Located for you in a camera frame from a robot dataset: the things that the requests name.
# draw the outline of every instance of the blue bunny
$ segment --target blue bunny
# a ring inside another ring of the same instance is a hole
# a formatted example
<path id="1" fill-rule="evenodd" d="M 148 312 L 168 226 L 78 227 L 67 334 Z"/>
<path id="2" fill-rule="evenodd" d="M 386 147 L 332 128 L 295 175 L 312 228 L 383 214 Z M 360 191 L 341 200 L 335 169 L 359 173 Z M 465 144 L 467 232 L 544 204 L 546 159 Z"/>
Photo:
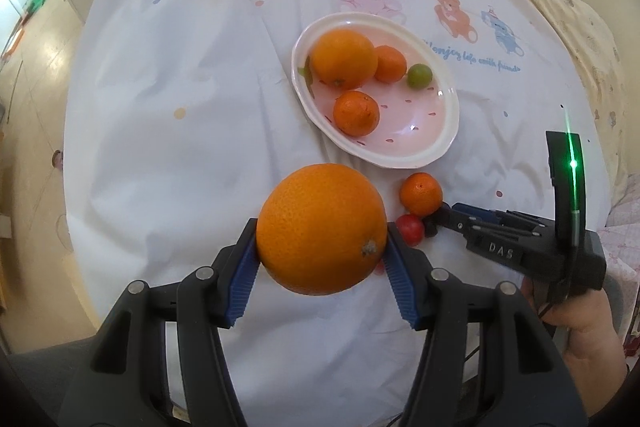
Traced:
<path id="1" fill-rule="evenodd" d="M 518 57 L 524 56 L 524 50 L 516 42 L 516 37 L 504 22 L 498 19 L 493 9 L 482 12 L 482 22 L 495 30 L 495 40 L 508 54 L 515 53 Z"/>

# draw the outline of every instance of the tangerine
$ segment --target tangerine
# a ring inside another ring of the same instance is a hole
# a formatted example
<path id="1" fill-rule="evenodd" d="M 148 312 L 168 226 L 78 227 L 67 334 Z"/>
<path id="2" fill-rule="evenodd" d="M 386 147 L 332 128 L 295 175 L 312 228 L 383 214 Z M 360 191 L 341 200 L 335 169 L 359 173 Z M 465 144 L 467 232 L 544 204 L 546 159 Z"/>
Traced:
<path id="1" fill-rule="evenodd" d="M 347 91 L 335 101 L 334 122 L 348 136 L 367 136 L 380 122 L 380 108 L 368 94 Z"/>
<path id="2" fill-rule="evenodd" d="M 400 187 L 400 202 L 415 216 L 431 216 L 442 204 L 442 188 L 430 174 L 411 174 Z"/>
<path id="3" fill-rule="evenodd" d="M 378 67 L 378 56 L 371 41 L 346 28 L 322 35 L 309 56 L 318 80 L 340 89 L 362 87 Z"/>
<path id="4" fill-rule="evenodd" d="M 309 165 L 273 190 L 255 234 L 258 256 L 276 282 L 303 295 L 329 295 L 356 285 L 380 261 L 385 207 L 356 170 Z"/>
<path id="5" fill-rule="evenodd" d="M 406 74 L 406 58 L 391 46 L 378 46 L 378 68 L 374 76 L 385 84 L 393 84 Z"/>

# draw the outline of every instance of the white tablecloth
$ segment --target white tablecloth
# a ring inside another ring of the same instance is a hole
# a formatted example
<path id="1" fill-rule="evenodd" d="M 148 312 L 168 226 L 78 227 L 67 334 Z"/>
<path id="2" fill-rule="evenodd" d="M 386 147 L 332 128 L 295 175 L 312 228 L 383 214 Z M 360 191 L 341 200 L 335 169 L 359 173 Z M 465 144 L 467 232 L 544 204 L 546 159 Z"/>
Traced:
<path id="1" fill-rule="evenodd" d="M 607 174 L 585 93 L 528 0 L 95 0 L 69 89 L 65 195 L 100 314 L 133 279 L 168 283 L 210 264 L 271 189 L 307 164 L 359 169 L 389 220 L 402 213 L 398 187 L 409 172 L 342 153 L 309 124 L 289 83 L 297 36 L 341 9 L 392 17 L 446 59 L 460 131 L 424 169 L 446 201 L 552 217 L 545 131 L 565 130 L 566 112 L 582 138 L 587 227 L 604 225 Z M 420 246 L 465 282 L 519 280 L 464 244 L 444 230 Z M 402 321 L 386 277 L 305 297 L 262 271 L 245 316 L 222 335 L 252 427 L 356 427 L 399 412 L 423 338 Z M 180 401 L 172 346 L 168 354 Z"/>

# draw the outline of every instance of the finger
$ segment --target finger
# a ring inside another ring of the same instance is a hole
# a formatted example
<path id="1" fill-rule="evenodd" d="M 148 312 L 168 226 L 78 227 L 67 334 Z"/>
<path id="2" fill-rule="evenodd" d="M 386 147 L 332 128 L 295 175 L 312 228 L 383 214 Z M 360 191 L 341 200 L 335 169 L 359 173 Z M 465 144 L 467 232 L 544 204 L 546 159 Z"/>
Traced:
<path id="1" fill-rule="evenodd" d="M 524 298 L 526 298 L 527 301 L 529 301 L 529 305 L 533 308 L 533 311 L 536 311 L 536 305 L 533 300 L 533 281 L 529 279 L 529 277 L 525 277 L 522 280 L 520 291 L 524 295 Z"/>
<path id="2" fill-rule="evenodd" d="M 588 290 L 583 295 L 571 297 L 551 308 L 542 319 L 552 326 L 578 331 L 593 330 L 612 322 L 609 299 L 604 290 Z"/>
<path id="3" fill-rule="evenodd" d="M 522 280 L 520 291 L 527 299 L 533 298 L 533 281 L 529 277 Z"/>

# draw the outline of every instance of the cable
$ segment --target cable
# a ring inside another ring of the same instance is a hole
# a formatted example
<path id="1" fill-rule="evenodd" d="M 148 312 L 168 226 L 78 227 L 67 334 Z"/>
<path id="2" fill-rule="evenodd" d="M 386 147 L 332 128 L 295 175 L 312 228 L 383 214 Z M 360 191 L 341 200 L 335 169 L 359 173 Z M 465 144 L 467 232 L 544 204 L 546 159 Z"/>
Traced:
<path id="1" fill-rule="evenodd" d="M 396 423 L 402 416 L 402 413 L 400 413 L 398 416 L 395 416 L 395 418 L 393 418 L 388 424 L 385 425 L 385 427 L 391 427 L 394 423 Z"/>
<path id="2" fill-rule="evenodd" d="M 465 357 L 465 362 L 468 362 L 469 359 L 474 356 L 478 351 L 480 351 L 480 346 L 476 347 L 476 349 L 473 349 L 471 351 L 471 353 L 469 353 L 466 357 Z"/>
<path id="3" fill-rule="evenodd" d="M 544 308 L 542 308 L 542 311 L 538 314 L 538 318 L 542 320 L 542 317 L 544 317 L 547 314 L 547 312 L 553 307 L 554 307 L 553 303 L 547 304 Z"/>

